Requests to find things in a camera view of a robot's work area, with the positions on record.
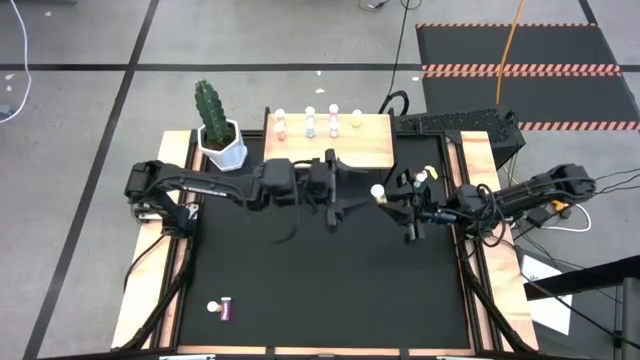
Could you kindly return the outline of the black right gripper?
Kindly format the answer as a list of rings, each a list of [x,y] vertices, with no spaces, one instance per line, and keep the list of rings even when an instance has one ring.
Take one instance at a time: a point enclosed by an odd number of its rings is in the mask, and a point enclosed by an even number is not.
[[[431,190],[414,188],[415,177],[411,174],[400,174],[396,177],[396,188],[388,190],[386,197],[389,201],[400,201],[409,198],[406,203],[387,202],[381,205],[381,210],[389,215],[398,226],[406,226],[407,233],[404,242],[410,244],[426,238],[424,223],[451,225],[454,216],[444,212],[437,202],[431,201]]]

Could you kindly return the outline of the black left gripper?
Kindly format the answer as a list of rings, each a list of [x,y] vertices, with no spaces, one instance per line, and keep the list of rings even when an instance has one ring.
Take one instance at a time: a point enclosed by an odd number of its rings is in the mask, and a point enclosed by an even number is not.
[[[338,220],[343,221],[371,202],[368,197],[337,198],[337,176],[367,174],[368,171],[346,165],[337,158],[334,149],[325,151],[324,160],[313,158],[308,170],[306,190],[314,203],[326,206],[325,227],[328,232],[335,233]]]

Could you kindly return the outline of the white bottle cap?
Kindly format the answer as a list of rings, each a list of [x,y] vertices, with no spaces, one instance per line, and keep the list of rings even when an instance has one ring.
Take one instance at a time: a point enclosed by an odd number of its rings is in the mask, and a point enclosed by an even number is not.
[[[374,184],[370,188],[370,194],[377,205],[386,205],[393,202],[393,197],[386,191],[382,184]]]

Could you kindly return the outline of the light wooden shelf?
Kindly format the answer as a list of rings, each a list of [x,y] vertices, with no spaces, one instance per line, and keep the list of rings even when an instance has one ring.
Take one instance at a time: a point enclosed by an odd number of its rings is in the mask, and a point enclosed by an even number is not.
[[[339,108],[339,136],[329,135],[329,106],[315,108],[315,136],[305,134],[305,108],[286,113],[286,139],[279,141],[274,131],[274,112],[264,116],[263,159],[287,159],[303,166],[313,158],[324,160],[325,151],[334,149],[336,156],[346,165],[360,169],[389,169],[394,164],[394,135],[388,114],[362,113],[361,126],[350,124],[352,113]]]

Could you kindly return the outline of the white plant pot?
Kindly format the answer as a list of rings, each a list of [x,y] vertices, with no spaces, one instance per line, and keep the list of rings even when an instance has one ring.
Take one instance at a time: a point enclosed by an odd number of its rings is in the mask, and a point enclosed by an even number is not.
[[[197,130],[199,150],[222,172],[240,169],[248,155],[238,123],[231,119],[228,119],[227,123],[233,128],[235,139],[222,150],[213,150],[205,146],[204,125]]]

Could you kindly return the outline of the black power adapter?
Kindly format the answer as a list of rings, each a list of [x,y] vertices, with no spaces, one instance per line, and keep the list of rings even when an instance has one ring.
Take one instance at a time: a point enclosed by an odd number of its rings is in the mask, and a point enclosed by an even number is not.
[[[525,216],[525,220],[536,228],[541,228],[552,216],[544,207],[537,207],[530,210]]]

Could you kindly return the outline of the green cactus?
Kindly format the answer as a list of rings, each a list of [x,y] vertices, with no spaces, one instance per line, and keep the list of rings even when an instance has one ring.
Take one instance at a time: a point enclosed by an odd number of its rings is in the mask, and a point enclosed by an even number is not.
[[[207,80],[195,85],[196,108],[205,126],[204,143],[209,149],[223,150],[235,139],[235,128],[227,117],[219,93]]]

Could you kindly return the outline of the white paper sheet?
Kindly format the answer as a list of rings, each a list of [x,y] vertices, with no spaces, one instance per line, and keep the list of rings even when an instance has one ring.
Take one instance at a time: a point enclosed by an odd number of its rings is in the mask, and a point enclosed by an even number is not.
[[[551,265],[524,255],[521,261],[521,279],[524,284],[560,275]],[[529,300],[532,320],[563,335],[569,335],[571,310],[555,298]]]

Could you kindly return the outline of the black hazard-striped floor mat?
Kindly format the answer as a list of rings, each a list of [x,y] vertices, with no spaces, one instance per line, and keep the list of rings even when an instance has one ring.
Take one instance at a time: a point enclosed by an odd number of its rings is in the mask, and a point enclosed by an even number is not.
[[[640,131],[640,107],[594,23],[422,23],[430,112],[504,106],[525,131]]]

